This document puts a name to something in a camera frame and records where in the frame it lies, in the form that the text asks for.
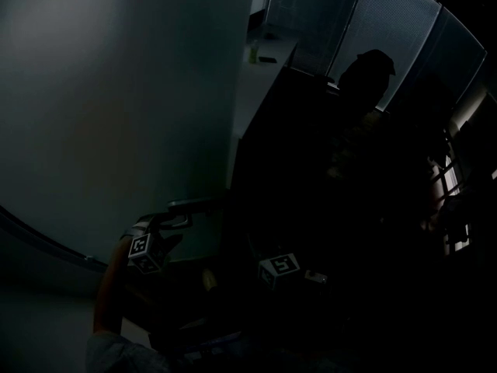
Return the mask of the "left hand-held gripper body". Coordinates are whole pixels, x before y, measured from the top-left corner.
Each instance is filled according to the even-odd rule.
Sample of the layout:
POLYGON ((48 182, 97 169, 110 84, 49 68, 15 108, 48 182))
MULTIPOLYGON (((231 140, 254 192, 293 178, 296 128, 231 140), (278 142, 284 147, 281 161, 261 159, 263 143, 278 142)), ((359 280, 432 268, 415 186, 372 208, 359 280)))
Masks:
POLYGON ((182 241, 182 235, 163 237, 161 231, 176 230, 171 213, 148 214, 140 217, 123 236, 132 238, 128 260, 141 274, 154 274, 162 270, 170 252, 182 241))

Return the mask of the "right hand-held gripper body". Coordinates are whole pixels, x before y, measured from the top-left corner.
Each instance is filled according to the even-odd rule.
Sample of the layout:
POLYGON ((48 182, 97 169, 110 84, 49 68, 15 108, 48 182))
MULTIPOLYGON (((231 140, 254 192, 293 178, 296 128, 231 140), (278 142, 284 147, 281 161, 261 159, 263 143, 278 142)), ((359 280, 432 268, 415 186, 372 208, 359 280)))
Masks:
POLYGON ((328 285, 328 276, 302 269, 293 253, 259 261, 257 279, 268 290, 290 292, 305 288, 321 290, 328 285))

